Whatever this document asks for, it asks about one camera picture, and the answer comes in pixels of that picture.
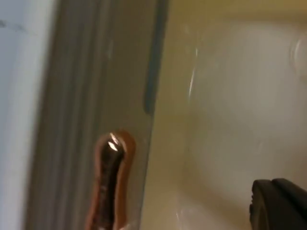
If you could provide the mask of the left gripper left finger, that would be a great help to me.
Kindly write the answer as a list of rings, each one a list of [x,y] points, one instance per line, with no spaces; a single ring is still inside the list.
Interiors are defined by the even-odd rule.
[[[307,211],[298,211],[272,180],[255,180],[251,198],[249,221],[253,230],[307,228]]]

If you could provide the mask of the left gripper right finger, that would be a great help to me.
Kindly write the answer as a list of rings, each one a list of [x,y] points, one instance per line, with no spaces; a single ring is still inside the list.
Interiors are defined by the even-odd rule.
[[[272,183],[285,195],[286,199],[298,210],[307,210],[307,191],[284,178],[273,179]]]

